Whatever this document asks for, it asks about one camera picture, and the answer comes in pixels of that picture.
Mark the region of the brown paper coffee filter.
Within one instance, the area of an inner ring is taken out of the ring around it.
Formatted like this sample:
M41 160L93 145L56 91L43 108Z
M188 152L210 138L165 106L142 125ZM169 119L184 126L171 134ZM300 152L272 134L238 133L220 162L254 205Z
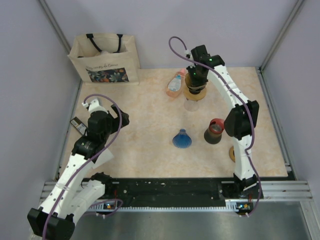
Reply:
M192 95L198 95L201 93L202 90L204 90L206 88L206 84L204 85L192 85L192 84L188 84L187 85L188 91L192 94Z

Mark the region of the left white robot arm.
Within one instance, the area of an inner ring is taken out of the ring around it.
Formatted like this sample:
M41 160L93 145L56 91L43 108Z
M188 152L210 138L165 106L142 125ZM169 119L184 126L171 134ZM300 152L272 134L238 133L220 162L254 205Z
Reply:
M87 128L73 146L68 163L38 208L31 208L27 219L33 233L44 240L69 240L79 219L100 197L109 198L114 191L110 177L104 173L94 174L81 191L78 191L88 172L112 160L109 146L115 141L121 128L129 124L129 115L114 102L113 117L93 94L93 100L83 101L89 112Z

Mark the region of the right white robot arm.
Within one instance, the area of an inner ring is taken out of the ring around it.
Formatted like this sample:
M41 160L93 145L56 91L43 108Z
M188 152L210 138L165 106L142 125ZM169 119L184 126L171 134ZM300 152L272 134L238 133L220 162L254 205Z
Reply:
M233 81L225 62L219 55L211 56L205 45L184 54L190 65L185 77L188 100L199 101L206 96L207 82L214 84L224 101L229 113L223 121L223 131L232 138L230 153L235 158L233 192L239 198L245 198L253 188L259 186L259 175L252 163L251 149L255 141L259 103L249 100Z

